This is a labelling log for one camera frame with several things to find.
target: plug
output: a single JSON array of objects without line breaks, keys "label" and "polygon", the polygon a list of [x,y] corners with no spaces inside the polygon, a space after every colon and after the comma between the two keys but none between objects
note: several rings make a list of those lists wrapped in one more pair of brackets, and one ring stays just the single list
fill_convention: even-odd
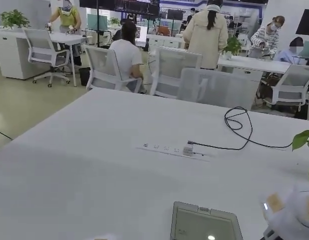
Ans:
[{"label": "plug", "polygon": [[193,144],[187,144],[183,148],[183,155],[192,157],[194,155],[194,145]]}]

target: striped shirt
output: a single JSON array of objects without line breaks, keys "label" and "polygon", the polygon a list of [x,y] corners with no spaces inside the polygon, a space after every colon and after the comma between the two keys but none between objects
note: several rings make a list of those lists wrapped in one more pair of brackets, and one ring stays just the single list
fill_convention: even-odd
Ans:
[{"label": "striped shirt", "polygon": [[266,27],[262,26],[258,31],[251,37],[252,49],[260,48],[261,43],[266,43],[266,48],[273,50],[275,53],[278,50],[279,33],[278,30],[267,33]]}]

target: television screen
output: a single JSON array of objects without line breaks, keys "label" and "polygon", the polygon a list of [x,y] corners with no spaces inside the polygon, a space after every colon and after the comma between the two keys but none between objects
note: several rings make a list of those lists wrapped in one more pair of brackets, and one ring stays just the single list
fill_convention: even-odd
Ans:
[{"label": "television screen", "polygon": [[167,19],[174,19],[174,20],[183,20],[184,18],[184,12],[182,10],[174,10],[169,9],[168,10],[168,17]]},{"label": "television screen", "polygon": [[[97,9],[97,0],[80,0],[80,7]],[[115,8],[115,3],[109,0],[99,0],[99,7],[101,9],[113,10]]]},{"label": "television screen", "polygon": [[309,9],[305,9],[295,34],[309,36]]},{"label": "television screen", "polygon": [[[97,8],[97,0],[80,0],[82,8]],[[99,0],[99,7],[110,11],[158,16],[160,0]]]}]

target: white mask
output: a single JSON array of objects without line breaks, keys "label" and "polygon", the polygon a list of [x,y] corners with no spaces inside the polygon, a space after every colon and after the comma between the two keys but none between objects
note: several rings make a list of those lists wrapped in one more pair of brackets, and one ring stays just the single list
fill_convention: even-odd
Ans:
[{"label": "white mask", "polygon": [[272,31],[276,31],[278,28],[276,27],[276,25],[274,23],[271,24],[270,29]]}]

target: stand pole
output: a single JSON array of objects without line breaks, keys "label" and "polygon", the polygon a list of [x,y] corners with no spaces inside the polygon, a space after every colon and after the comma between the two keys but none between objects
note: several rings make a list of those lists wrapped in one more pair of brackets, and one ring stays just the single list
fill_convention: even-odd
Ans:
[{"label": "stand pole", "polygon": [[96,39],[97,39],[97,46],[100,48],[100,33],[99,33],[99,28],[100,28],[100,19],[99,19],[99,0],[96,0]]},{"label": "stand pole", "polygon": [[175,24],[175,18],[172,19],[172,27],[171,27],[171,34],[170,34],[170,37],[173,36],[174,24]]}]

